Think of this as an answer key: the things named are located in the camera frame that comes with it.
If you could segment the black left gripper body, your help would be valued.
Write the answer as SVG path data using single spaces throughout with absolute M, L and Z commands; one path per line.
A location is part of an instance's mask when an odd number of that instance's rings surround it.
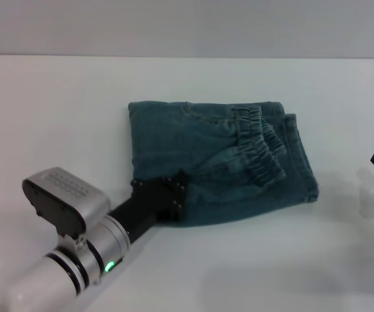
M 175 219 L 175 189 L 168 178 L 134 180 L 128 200 L 109 212 L 127 233 L 131 243 L 158 221 Z

